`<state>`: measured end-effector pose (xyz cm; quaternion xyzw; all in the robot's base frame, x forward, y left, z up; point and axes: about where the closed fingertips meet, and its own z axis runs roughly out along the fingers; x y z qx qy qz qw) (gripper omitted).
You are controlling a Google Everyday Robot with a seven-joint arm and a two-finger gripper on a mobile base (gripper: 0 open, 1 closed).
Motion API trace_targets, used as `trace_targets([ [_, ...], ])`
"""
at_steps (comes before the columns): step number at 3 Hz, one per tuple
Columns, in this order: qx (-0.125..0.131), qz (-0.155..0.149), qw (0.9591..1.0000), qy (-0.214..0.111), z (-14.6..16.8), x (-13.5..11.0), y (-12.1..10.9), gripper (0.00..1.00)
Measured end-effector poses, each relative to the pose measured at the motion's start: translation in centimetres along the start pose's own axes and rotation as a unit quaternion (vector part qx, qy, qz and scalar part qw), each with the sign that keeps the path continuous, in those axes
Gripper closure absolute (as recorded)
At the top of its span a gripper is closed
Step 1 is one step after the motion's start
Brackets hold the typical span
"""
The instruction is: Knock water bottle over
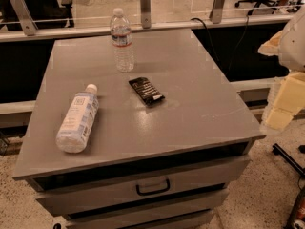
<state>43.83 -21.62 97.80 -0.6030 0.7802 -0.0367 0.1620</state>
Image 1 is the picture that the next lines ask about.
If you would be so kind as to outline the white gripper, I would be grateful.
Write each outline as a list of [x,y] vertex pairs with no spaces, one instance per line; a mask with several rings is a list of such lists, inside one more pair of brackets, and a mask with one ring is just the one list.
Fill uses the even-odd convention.
[[301,7],[283,31],[263,43],[258,52],[278,56],[282,66],[297,71],[274,79],[262,115],[262,132],[281,132],[305,108],[305,8]]

